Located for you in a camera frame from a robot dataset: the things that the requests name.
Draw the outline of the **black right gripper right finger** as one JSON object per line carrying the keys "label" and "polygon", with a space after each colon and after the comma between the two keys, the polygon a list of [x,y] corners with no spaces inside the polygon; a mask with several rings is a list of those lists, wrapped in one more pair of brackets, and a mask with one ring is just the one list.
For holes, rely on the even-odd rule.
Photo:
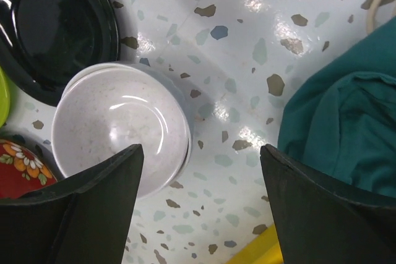
{"label": "black right gripper right finger", "polygon": [[260,149],[285,263],[395,263],[395,199]]}

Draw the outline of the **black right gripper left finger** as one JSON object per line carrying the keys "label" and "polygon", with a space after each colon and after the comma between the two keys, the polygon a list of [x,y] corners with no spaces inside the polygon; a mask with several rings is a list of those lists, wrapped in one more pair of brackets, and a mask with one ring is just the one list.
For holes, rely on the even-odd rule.
{"label": "black right gripper left finger", "polygon": [[142,145],[51,186],[1,200],[1,263],[121,263]]}

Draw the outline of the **black plate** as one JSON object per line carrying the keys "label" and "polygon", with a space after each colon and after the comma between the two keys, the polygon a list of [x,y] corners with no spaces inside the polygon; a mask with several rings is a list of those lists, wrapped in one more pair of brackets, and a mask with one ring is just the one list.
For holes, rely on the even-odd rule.
{"label": "black plate", "polygon": [[44,104],[56,106],[81,70],[119,57],[110,0],[1,0],[1,68]]}

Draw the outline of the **yellow plastic bin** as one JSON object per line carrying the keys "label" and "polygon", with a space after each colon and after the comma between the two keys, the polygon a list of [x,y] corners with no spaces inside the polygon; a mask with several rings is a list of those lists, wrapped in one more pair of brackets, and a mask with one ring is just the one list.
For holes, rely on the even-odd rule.
{"label": "yellow plastic bin", "polygon": [[275,225],[271,225],[261,235],[227,261],[226,264],[281,264],[282,251]]}

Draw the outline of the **red floral plate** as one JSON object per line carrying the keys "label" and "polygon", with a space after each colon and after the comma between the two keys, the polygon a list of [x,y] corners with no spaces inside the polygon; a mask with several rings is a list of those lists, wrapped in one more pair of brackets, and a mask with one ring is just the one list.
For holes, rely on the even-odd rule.
{"label": "red floral plate", "polygon": [[57,183],[47,165],[28,148],[1,139],[1,198],[21,196]]}

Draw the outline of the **teal green cloth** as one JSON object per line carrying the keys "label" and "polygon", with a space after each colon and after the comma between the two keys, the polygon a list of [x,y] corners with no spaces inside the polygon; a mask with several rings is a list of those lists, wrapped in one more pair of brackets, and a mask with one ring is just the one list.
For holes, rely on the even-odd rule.
{"label": "teal green cloth", "polygon": [[303,83],[285,106],[277,147],[346,184],[395,197],[395,20]]}

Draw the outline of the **white speckled bowl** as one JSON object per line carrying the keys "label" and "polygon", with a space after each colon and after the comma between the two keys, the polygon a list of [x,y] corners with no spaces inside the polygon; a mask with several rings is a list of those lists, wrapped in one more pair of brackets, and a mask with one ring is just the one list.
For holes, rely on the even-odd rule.
{"label": "white speckled bowl", "polygon": [[106,62],[66,85],[52,123],[52,152],[64,177],[139,144],[145,198],[174,182],[191,157],[194,123],[182,90],[143,64]]}

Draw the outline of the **lime green plate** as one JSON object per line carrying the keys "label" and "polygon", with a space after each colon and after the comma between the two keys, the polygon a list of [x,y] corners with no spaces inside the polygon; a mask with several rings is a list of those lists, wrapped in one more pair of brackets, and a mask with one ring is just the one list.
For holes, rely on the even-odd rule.
{"label": "lime green plate", "polygon": [[0,126],[6,123],[11,105],[11,96],[6,75],[0,69]]}

